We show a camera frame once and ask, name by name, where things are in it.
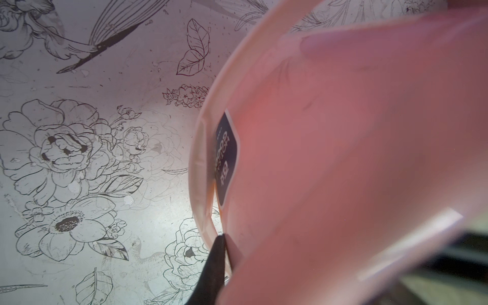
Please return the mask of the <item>pink plastic bucket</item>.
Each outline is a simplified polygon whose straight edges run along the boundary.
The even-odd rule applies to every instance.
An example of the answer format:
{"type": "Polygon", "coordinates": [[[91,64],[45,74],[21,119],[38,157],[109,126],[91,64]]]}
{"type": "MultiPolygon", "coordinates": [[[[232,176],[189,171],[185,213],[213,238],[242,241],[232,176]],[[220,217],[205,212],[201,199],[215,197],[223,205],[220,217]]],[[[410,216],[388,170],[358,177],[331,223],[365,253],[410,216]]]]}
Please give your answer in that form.
{"type": "Polygon", "coordinates": [[[487,208],[487,2],[290,34],[280,1],[210,88],[189,198],[243,260],[216,304],[365,304],[487,208]]]}

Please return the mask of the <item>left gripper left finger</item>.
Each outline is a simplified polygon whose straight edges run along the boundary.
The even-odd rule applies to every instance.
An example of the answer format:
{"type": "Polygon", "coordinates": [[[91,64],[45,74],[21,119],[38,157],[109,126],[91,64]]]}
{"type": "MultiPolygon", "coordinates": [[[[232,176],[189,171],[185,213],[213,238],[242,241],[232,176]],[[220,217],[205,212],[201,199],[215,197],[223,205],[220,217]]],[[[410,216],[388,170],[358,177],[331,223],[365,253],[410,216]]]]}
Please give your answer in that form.
{"type": "Polygon", "coordinates": [[[226,267],[226,237],[219,235],[214,240],[197,285],[186,305],[215,305],[221,288],[224,287],[226,267]]]}

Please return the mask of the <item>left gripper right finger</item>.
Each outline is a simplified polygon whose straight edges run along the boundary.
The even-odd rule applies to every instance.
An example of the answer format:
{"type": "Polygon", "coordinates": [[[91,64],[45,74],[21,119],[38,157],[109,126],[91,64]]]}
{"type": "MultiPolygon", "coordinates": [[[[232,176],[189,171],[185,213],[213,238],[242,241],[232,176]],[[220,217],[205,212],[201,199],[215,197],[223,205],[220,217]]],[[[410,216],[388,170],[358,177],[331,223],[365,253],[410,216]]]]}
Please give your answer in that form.
{"type": "Polygon", "coordinates": [[[226,249],[229,257],[231,271],[234,271],[243,260],[243,254],[230,234],[226,233],[226,249]]]}

